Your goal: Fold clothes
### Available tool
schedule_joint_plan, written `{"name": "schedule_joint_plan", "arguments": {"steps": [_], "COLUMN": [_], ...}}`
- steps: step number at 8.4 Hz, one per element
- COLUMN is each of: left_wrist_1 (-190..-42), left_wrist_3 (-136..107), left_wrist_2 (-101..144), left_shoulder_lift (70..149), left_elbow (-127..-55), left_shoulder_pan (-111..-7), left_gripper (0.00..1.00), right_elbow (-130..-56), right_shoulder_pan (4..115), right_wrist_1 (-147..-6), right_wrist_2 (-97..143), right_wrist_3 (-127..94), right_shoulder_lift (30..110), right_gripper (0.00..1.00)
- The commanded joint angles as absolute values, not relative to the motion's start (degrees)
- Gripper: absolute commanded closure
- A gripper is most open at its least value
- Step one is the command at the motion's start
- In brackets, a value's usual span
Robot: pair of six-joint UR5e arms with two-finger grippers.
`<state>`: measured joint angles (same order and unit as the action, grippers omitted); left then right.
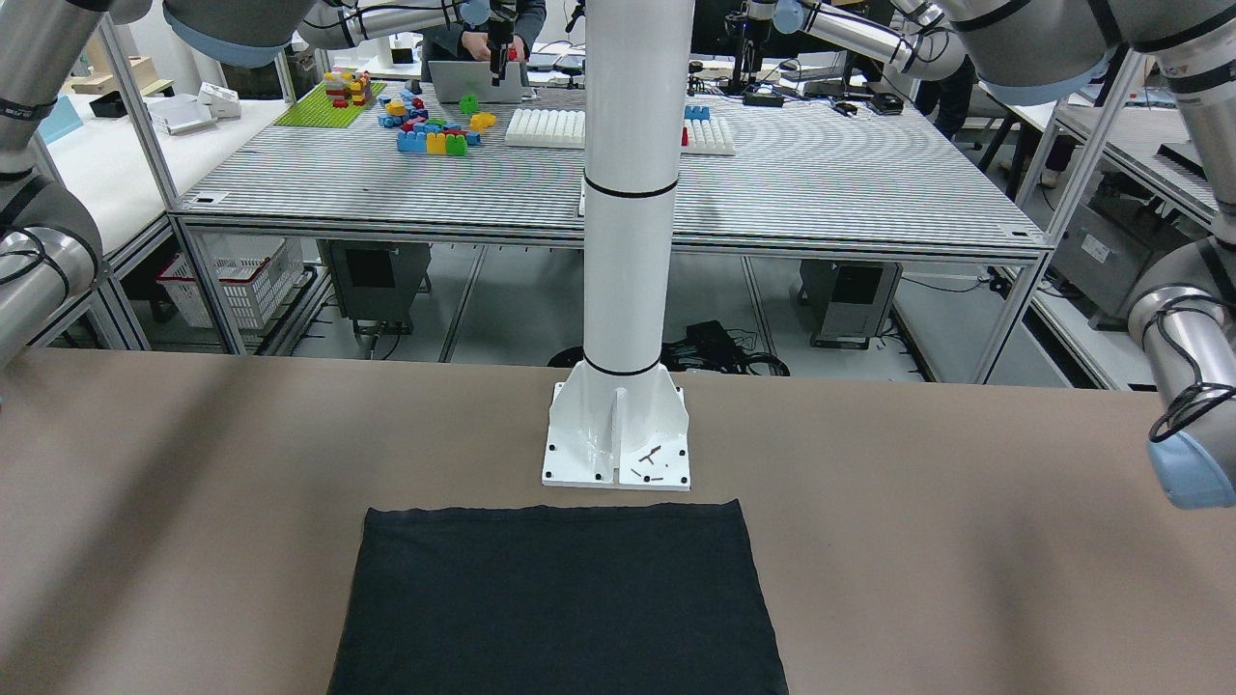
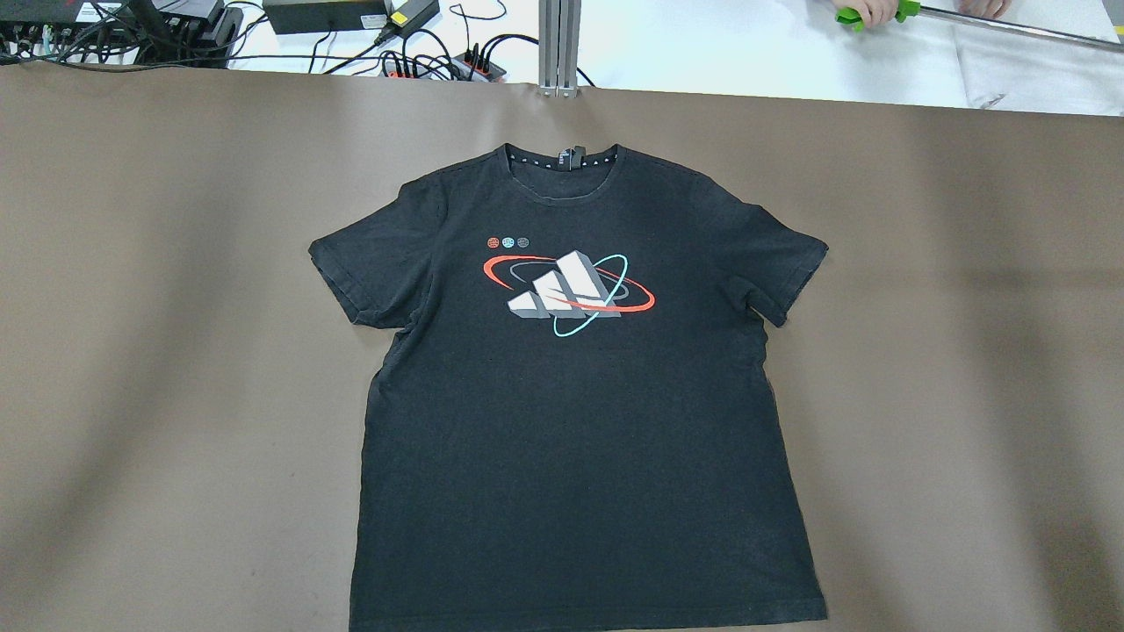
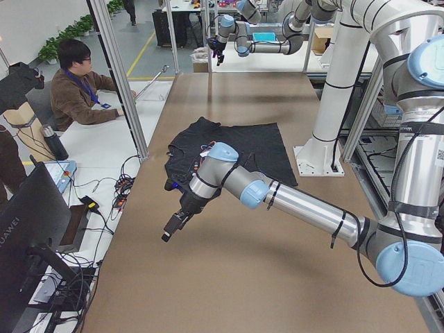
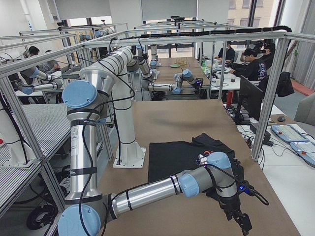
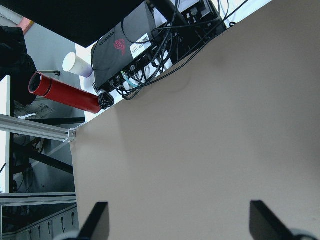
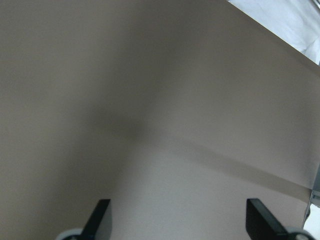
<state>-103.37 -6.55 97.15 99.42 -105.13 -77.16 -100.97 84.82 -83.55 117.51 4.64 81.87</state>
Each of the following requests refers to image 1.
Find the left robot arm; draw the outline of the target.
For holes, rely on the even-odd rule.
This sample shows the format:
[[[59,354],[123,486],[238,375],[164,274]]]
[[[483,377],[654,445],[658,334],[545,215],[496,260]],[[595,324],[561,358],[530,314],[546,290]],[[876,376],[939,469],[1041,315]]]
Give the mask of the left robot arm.
[[[1234,506],[1234,16],[1231,1],[944,1],[997,100],[1042,104],[1103,75],[1122,45],[1153,59],[1211,185],[1208,232],[1169,232],[1124,298],[1163,414],[1147,453],[1178,510]]]

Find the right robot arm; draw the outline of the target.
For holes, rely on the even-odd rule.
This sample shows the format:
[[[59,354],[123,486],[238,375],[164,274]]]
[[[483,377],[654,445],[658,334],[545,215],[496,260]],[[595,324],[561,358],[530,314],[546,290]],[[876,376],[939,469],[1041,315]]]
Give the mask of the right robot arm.
[[[1,357],[12,360],[66,302],[93,289],[104,256],[96,220],[37,171],[30,143],[103,19],[130,23],[147,1],[5,1],[1,14]],[[258,67],[290,42],[309,1],[164,1],[166,22],[226,66]]]

